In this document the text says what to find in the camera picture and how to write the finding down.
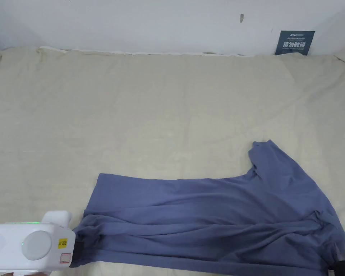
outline white device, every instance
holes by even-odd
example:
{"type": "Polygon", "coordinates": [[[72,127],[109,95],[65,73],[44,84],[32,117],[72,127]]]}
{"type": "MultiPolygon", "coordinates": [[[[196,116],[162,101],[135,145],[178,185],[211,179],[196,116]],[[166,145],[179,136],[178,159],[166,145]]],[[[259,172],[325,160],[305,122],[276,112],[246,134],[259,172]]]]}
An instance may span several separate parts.
{"type": "Polygon", "coordinates": [[[69,267],[75,233],[68,211],[49,211],[40,222],[0,224],[0,272],[49,273],[69,267]]]}

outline yellow label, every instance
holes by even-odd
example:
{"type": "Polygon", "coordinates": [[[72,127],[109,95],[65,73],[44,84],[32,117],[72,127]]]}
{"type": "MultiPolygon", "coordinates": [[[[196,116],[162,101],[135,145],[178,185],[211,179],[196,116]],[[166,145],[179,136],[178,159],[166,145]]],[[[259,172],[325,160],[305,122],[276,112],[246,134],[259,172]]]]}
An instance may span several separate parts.
{"type": "Polygon", "coordinates": [[[58,249],[66,248],[68,245],[68,239],[60,239],[58,249]]]}

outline blue fabric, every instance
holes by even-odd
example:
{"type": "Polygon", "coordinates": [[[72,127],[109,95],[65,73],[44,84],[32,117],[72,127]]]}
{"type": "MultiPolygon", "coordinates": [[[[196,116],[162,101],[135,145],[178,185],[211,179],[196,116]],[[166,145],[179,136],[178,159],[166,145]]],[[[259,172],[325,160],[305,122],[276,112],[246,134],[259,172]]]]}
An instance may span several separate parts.
{"type": "Polygon", "coordinates": [[[100,174],[74,230],[94,261],[229,275],[327,275],[345,233],[326,196],[271,140],[253,167],[224,179],[151,180],[100,174]]]}

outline beige bed sheet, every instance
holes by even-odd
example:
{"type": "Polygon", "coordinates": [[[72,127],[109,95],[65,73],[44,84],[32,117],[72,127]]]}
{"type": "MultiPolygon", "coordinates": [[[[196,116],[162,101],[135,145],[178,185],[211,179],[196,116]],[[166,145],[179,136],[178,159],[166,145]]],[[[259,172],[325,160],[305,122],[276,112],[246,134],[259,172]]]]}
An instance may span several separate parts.
{"type": "MultiPolygon", "coordinates": [[[[345,229],[345,62],[335,56],[0,52],[0,223],[69,210],[99,173],[224,178],[272,139],[317,182],[345,229]]],[[[195,275],[89,264],[66,275],[195,275]]]]}

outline blue sign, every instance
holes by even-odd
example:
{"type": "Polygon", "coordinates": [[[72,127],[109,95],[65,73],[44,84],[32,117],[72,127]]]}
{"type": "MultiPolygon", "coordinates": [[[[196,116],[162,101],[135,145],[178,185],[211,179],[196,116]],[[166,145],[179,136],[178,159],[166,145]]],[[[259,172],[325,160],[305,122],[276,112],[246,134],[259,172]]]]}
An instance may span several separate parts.
{"type": "Polygon", "coordinates": [[[307,56],[314,31],[281,31],[275,55],[299,52],[307,56]]]}

